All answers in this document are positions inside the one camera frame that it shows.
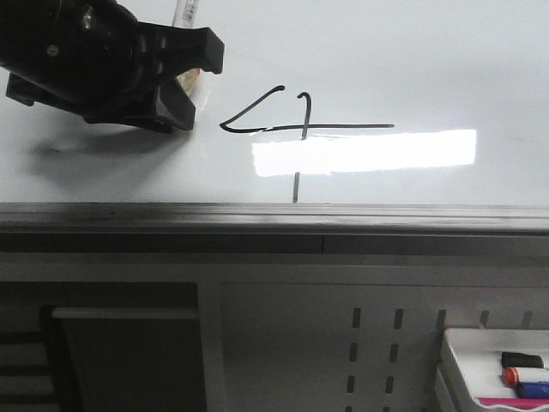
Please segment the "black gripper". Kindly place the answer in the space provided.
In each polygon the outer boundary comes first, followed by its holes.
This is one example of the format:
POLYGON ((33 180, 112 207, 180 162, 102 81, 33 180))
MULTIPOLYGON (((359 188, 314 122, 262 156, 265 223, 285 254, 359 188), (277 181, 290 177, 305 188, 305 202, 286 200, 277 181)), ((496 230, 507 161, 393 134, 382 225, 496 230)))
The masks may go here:
POLYGON ((193 130, 196 108, 171 79, 191 69, 219 75, 224 51, 209 27, 141 22, 116 1, 1 3, 7 97, 89 124, 193 130))

